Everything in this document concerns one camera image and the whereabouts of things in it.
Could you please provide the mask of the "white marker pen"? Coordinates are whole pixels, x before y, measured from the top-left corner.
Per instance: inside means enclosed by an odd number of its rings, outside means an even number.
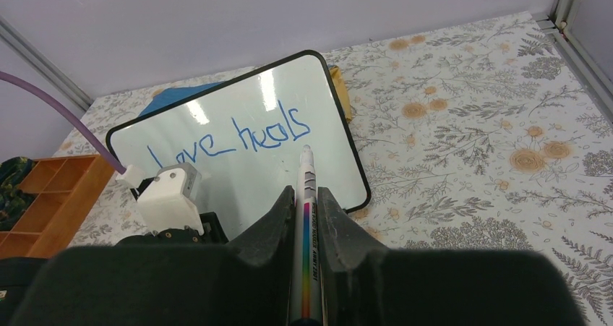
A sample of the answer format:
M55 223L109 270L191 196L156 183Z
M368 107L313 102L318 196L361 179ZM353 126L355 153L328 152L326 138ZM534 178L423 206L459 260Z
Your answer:
M295 188L296 215L289 325L322 325L322 283L317 231L317 182L314 155L303 146Z

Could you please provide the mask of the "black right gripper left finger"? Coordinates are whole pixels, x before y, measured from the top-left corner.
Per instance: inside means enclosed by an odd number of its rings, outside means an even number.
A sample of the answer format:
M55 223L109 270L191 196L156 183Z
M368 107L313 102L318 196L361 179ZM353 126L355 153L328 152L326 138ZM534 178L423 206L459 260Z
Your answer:
M75 246L40 269L11 325L286 325L294 191L227 244Z

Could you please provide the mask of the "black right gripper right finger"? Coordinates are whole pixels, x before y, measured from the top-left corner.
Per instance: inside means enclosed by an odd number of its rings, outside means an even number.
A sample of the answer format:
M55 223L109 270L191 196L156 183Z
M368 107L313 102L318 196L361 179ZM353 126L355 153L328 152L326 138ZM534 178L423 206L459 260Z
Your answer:
M562 276L528 251L391 249L317 193L327 325L583 325Z

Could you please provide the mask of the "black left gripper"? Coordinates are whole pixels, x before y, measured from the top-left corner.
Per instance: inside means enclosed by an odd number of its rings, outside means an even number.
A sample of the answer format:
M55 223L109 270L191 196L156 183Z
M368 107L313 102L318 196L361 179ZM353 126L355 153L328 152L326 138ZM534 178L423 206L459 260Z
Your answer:
M163 231L150 231L141 235L128 236L120 240L121 245L159 245L159 244L226 244L228 238L214 212L200 215L203 233L189 226L183 229L169 228ZM15 310L24 299L35 276L46 258L10 257L1 260L1 309Z

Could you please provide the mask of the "black framed whiteboard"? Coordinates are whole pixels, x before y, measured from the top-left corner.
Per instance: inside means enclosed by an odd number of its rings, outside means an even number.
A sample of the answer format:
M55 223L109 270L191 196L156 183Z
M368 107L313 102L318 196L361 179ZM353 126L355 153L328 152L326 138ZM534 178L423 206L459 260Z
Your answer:
M124 165L147 176L189 163L202 175L205 212L228 239L258 221L314 154L317 185L347 212L372 196L324 57L305 50L108 131Z

